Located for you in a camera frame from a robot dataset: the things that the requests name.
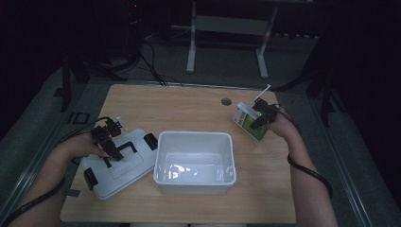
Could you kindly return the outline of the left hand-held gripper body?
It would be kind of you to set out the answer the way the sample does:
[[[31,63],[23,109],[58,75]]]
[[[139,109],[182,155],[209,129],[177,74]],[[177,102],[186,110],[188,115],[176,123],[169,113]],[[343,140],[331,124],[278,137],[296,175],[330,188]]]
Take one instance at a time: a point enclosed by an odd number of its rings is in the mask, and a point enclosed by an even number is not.
[[[91,130],[93,142],[96,145],[102,145],[105,142],[111,141],[113,137],[120,135],[125,129],[120,117],[111,119],[109,116],[103,116],[96,120],[96,123],[101,120],[105,121],[105,126],[97,125]]]

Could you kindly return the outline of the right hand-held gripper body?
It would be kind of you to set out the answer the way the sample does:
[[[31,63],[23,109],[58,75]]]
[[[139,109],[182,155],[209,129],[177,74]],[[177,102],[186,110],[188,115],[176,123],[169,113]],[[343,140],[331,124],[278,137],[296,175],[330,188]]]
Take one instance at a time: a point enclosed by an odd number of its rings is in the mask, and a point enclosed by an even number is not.
[[[260,116],[266,117],[268,119],[268,123],[274,121],[275,116],[279,112],[279,109],[277,107],[275,107],[273,104],[269,104],[266,100],[262,98],[262,95],[264,95],[269,90],[269,88],[270,85],[268,84],[267,87],[253,100],[252,106],[252,109],[258,113],[257,118]]]

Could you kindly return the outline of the green and white carton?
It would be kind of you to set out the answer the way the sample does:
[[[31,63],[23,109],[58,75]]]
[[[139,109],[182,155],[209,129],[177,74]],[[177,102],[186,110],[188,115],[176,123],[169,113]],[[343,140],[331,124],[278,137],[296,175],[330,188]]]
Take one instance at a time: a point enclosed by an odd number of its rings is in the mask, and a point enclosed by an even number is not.
[[[236,105],[233,121],[254,140],[260,142],[267,130],[264,128],[253,129],[251,124],[257,119],[259,114],[249,108],[245,103],[240,102]]]

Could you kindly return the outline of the white box lid black handle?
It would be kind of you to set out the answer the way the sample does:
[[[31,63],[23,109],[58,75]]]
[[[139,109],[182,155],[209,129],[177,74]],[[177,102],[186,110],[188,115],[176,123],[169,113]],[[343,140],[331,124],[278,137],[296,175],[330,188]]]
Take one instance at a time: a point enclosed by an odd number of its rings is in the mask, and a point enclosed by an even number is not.
[[[152,133],[137,129],[114,140],[123,147],[123,158],[101,158],[90,155],[81,161],[83,176],[96,196],[107,200],[148,174],[155,165],[158,141]]]

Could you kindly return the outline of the white plastic storage box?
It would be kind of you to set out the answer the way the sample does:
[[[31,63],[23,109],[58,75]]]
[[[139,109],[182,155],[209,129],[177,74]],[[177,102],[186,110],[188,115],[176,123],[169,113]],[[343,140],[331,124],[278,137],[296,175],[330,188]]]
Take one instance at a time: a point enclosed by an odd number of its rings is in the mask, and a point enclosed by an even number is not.
[[[163,131],[153,181],[163,194],[224,195],[236,182],[233,148],[226,132]]]

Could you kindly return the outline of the person's right hand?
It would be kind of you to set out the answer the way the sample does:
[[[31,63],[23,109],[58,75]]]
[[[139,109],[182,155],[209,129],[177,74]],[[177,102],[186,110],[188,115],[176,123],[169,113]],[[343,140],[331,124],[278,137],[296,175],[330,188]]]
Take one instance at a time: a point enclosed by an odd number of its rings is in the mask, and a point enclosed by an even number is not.
[[[291,117],[283,108],[279,109],[279,113],[276,115],[275,120],[269,123],[266,128],[284,138],[286,141],[291,141],[300,136],[298,130],[291,122]]]

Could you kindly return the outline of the person's left hand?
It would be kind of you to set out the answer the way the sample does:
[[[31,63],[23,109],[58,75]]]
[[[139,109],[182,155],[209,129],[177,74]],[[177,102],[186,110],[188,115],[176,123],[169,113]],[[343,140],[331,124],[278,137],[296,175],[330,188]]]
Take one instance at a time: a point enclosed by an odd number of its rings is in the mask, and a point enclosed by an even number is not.
[[[100,157],[108,157],[109,154],[102,148],[94,144],[92,135],[89,133],[74,136],[57,146],[57,150],[61,152],[67,160],[77,157],[87,157],[94,154]]]

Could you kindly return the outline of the black tripod stand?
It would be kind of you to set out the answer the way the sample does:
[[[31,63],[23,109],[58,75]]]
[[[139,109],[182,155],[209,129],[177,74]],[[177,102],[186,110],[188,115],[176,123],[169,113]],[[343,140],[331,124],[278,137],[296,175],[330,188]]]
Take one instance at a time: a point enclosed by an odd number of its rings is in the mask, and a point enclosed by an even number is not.
[[[329,128],[329,114],[334,112],[331,104],[333,97],[334,77],[338,57],[335,40],[327,34],[317,38],[317,42],[306,59],[305,65],[299,76],[278,87],[274,87],[274,92],[284,92],[293,87],[309,81],[305,93],[308,98],[318,98],[322,100],[320,118],[324,125]]]
[[[73,0],[67,13],[65,55],[61,62],[61,109],[71,102],[71,80],[86,83],[89,71],[111,80],[122,81],[116,73],[139,59],[140,18],[134,14],[133,0]]]

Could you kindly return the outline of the white metal stand frame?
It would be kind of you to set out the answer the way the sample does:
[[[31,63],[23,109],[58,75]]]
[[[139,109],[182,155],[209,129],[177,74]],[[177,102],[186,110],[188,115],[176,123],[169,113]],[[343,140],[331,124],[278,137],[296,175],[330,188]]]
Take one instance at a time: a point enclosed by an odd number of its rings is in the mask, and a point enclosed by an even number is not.
[[[245,34],[263,37],[263,43],[259,48],[255,49],[255,55],[260,77],[262,79],[267,79],[269,74],[264,53],[271,35],[277,12],[278,8],[273,7],[269,13],[268,20],[204,15],[197,13],[197,0],[192,0],[190,45],[187,57],[186,72],[193,73],[195,70],[197,31]]]

